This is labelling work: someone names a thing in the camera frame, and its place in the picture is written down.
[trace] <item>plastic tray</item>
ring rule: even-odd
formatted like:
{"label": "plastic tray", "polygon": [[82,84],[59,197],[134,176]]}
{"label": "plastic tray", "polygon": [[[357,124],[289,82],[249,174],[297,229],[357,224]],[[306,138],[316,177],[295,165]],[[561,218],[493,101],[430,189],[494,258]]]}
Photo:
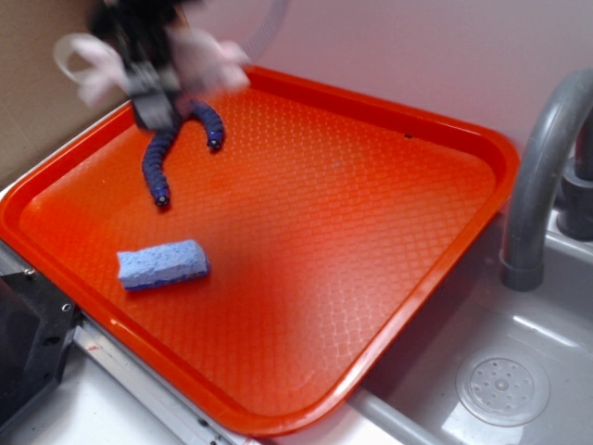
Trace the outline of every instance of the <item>plastic tray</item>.
{"label": "plastic tray", "polygon": [[[0,237],[215,420],[250,436],[330,412],[511,191],[501,136],[254,70],[165,159],[171,204],[141,173],[150,135],[124,108],[6,196]],[[195,239],[203,279],[126,292],[122,250]]]}

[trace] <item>gray sink basin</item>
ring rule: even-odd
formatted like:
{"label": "gray sink basin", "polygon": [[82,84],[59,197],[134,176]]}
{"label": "gray sink basin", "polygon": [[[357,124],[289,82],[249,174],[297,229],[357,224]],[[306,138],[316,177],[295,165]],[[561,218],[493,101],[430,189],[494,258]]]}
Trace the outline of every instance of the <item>gray sink basin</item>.
{"label": "gray sink basin", "polygon": [[498,279],[501,227],[362,386],[445,444],[593,443],[593,247],[549,232],[543,285],[514,292]]}

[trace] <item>faucet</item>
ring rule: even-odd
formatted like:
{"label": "faucet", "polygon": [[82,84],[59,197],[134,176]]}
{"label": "faucet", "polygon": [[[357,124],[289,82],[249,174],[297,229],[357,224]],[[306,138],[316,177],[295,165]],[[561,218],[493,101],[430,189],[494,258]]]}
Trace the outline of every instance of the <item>faucet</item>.
{"label": "faucet", "polygon": [[544,241],[559,183],[564,200],[559,230],[592,240],[593,68],[571,73],[556,87],[529,137],[502,237],[504,286],[528,291],[542,283]]}

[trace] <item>blue sponge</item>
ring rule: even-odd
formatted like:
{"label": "blue sponge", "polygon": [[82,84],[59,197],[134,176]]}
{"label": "blue sponge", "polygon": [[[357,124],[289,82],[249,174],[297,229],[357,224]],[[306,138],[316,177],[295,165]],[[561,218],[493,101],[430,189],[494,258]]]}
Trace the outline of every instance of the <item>blue sponge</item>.
{"label": "blue sponge", "polygon": [[192,239],[137,252],[118,252],[118,278],[128,290],[158,287],[210,272],[204,250]]}

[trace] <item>sink drain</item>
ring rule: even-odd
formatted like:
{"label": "sink drain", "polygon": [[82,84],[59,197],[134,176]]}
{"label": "sink drain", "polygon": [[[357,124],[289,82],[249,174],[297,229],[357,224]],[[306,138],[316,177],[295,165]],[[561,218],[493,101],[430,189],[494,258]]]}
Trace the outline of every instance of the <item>sink drain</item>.
{"label": "sink drain", "polygon": [[494,426],[531,422],[549,399],[549,381],[541,365],[506,348],[479,350],[466,359],[456,386],[463,406]]}

